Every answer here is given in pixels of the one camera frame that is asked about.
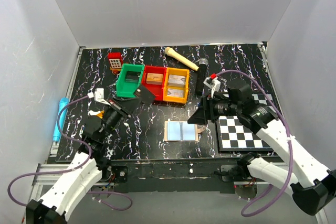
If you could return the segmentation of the black VIP card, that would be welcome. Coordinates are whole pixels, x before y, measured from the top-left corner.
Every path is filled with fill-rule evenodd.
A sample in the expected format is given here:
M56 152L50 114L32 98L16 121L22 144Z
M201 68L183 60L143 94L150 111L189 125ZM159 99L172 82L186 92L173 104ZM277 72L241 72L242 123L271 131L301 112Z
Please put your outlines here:
M136 88L134 95L145 105L150 105L155 100L155 95L142 84Z

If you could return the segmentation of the white diamond card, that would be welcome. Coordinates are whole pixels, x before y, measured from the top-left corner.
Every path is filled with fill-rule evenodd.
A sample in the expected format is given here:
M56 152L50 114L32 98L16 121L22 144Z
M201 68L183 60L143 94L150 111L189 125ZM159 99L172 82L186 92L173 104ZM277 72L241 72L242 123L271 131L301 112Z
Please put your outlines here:
M176 89L176 88L168 88L166 95L168 97L183 98L184 97L184 90L183 89Z

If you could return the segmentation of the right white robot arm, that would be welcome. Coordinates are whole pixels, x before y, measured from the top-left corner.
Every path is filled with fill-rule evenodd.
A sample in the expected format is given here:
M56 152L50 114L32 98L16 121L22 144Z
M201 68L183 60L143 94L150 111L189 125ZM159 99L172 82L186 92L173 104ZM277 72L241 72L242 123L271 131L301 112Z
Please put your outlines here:
M249 85L229 87L228 95L215 91L205 95L189 124L207 125L220 116L236 116L239 122L267 143L288 165L282 169L256 153L248 153L226 171L230 177L258 178L290 195L306 214L315 215L335 199L335 171L316 160L288 133L280 117L253 98Z

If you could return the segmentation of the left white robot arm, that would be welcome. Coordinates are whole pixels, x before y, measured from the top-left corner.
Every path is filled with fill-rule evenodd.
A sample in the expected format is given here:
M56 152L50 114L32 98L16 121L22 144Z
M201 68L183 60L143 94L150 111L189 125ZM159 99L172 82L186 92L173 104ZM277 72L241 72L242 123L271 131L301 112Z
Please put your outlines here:
M82 141L77 153L52 188L26 206L26 223L67 223L75 207L91 187L98 182L110 186L125 182L128 169L114 166L105 157L105 138L112 133L119 121L129 118L140 105L140 98L111 99L103 103L104 109L91 112L85 121Z

